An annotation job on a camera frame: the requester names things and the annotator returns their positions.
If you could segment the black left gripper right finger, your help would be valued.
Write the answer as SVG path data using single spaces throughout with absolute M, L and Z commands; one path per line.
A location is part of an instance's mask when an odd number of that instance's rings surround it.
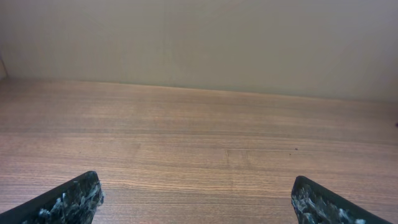
M 295 179 L 291 204 L 299 224 L 391 224 L 302 175 Z

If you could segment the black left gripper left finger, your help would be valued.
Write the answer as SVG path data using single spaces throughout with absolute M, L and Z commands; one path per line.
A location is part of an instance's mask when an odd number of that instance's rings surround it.
M 88 171 L 1 214 L 1 224 L 90 224 L 104 202 L 101 182 Z

